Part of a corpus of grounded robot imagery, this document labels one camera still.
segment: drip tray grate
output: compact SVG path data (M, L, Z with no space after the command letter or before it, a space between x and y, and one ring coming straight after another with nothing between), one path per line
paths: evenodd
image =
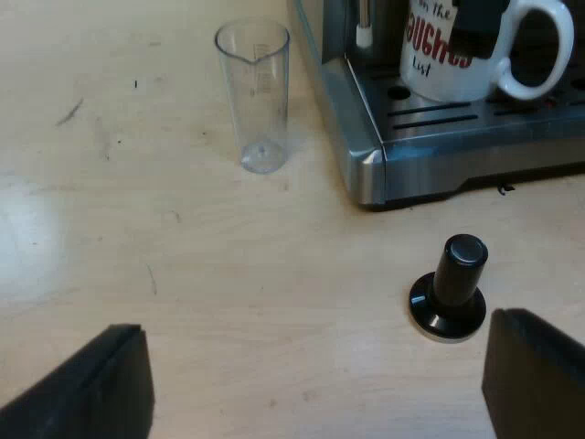
M510 141L511 130L514 142L585 134L585 69L577 63L569 65L554 91L532 102L515 101L500 91L480 102L429 101L404 86L396 67L356 71L356 81L385 145L414 145L418 139L428 145L432 137L449 142L462 134L480 143L504 142ZM582 128L578 121L584 122Z

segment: coffee tamper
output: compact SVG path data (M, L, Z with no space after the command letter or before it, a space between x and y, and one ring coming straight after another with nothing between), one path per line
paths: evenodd
M487 247L472 235L457 235L445 244L439 268L422 276L410 290L409 308L422 329L440 338L472 335L485 319L485 300L477 283Z

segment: espresso machine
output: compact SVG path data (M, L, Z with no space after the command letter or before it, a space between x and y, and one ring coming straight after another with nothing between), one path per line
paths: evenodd
M467 2L469 11L470 2L479 0L447 1ZM579 51L585 6L579 0L565 0L577 29L572 61L557 87L531 102L500 91L480 102L433 102L406 88L399 63L409 3L288 0L347 192L357 205L396 209L468 188L585 170L585 59ZM469 35L450 44L469 56L495 44L489 29L479 29L475 41ZM557 47L552 22L531 13L511 55L515 77L540 84Z

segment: white nozzle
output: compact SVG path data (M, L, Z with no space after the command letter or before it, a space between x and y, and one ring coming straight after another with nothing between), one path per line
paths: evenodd
M361 27L360 25L357 25L356 43L359 48L372 47L372 44L374 44L374 33L372 32L372 26Z

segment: light wood surface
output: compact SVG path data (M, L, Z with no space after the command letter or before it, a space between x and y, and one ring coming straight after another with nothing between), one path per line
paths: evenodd
M493 438L488 325L430 341L408 291L473 233L490 311L584 341L585 177L361 211L295 42L292 157L249 174L212 44L240 16L288 24L283 0L0 2L0 404L127 322L153 439Z

